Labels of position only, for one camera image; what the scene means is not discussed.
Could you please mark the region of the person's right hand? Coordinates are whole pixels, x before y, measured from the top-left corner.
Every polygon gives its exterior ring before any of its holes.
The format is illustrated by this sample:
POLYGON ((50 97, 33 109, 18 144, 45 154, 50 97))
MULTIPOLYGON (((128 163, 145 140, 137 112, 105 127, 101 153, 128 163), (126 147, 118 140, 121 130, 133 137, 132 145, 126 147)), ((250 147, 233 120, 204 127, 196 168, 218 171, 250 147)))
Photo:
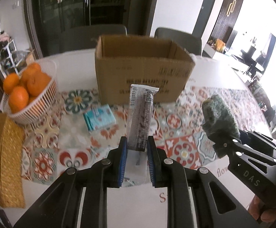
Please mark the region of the person's right hand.
POLYGON ((276 226, 276 207, 269 208, 262 205, 261 199, 255 195, 248 207, 248 213, 255 219, 262 222, 271 223, 276 226))

